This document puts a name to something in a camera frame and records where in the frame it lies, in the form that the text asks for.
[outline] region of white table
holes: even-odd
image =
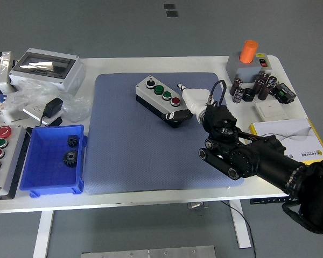
[[[228,86],[225,94],[227,107],[237,118],[237,126],[241,130],[246,131],[251,123],[261,121],[254,108],[255,103],[260,100],[255,98],[253,102],[242,101],[240,104],[234,104],[231,101],[231,95],[229,94],[231,83],[225,70],[227,60],[228,56],[82,59],[85,65],[86,77],[76,97],[84,97],[92,101],[95,80],[100,74],[211,72],[215,73],[219,79],[226,81]],[[275,56],[269,56],[269,60],[273,67],[273,76],[277,77],[280,82],[284,82],[294,91],[280,61]],[[298,98],[288,105],[283,105],[283,108],[290,119],[307,117]],[[90,118],[78,123],[84,124],[86,135],[88,134],[89,123]],[[15,122],[15,124],[32,127],[37,126],[38,122],[33,118],[29,118]],[[230,188],[111,193],[93,196],[84,192],[81,195],[61,194],[31,198],[28,192],[23,192],[18,189],[14,199],[0,200],[0,213],[43,211],[34,257],[45,257],[54,210],[239,200],[277,196],[285,196],[285,194],[257,176],[246,178],[242,185]],[[231,204],[238,205],[236,208],[241,210],[240,203]]]

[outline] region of blue plastic bin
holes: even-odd
[[[30,197],[73,193],[81,194],[84,188],[82,167],[87,137],[83,125],[37,127],[31,135],[25,167],[20,183],[21,191],[29,191]],[[70,147],[68,136],[77,135],[79,144]],[[71,149],[78,149],[76,167],[66,166],[63,155]]]

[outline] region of gray floor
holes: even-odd
[[[164,3],[179,18],[167,18]],[[323,1],[0,1],[0,51],[17,58],[29,47],[81,58],[229,55],[247,39],[281,60],[323,140]],[[243,209],[257,257],[323,257],[323,236],[279,204],[246,200]],[[0,214],[0,257],[32,257],[39,216]],[[253,257],[238,249],[221,203],[58,211],[48,257],[197,245],[214,245],[218,258]]]

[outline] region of plastic bag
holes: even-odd
[[[45,102],[51,99],[60,98],[64,102],[64,110],[61,117],[73,123],[83,121],[91,114],[92,103],[85,98],[75,98],[71,94],[61,92],[54,84],[35,80],[19,81],[20,90],[7,94],[3,105],[4,110],[23,108],[33,102]]]

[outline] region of yellow book cover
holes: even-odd
[[[323,160],[323,142],[309,119],[253,123],[249,131],[263,137],[274,134],[286,147],[285,155],[296,161],[311,164]]]

